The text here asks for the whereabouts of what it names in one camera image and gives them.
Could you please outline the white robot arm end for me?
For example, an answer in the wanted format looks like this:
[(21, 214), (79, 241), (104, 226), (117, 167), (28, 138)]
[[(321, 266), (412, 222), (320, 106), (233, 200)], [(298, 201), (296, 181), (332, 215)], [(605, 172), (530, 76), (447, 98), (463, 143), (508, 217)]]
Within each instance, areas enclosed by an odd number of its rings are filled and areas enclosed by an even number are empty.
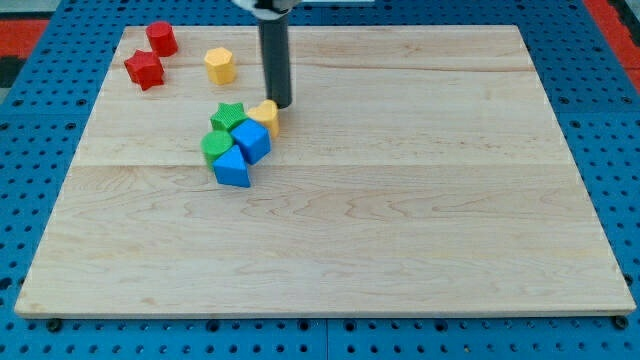
[(232, 0), (260, 20), (277, 20), (287, 15), (301, 0)]

